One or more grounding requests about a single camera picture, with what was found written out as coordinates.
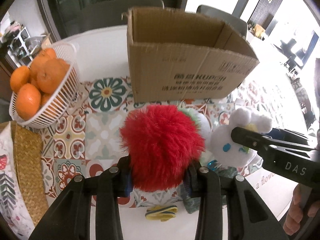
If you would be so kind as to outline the person's hand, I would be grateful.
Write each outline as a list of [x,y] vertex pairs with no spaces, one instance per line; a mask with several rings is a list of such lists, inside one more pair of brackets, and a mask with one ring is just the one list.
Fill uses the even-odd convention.
[[293,191],[292,201],[283,225],[284,231],[289,236],[300,229],[300,222],[303,219],[303,210],[300,208],[301,198],[300,184],[298,184]]

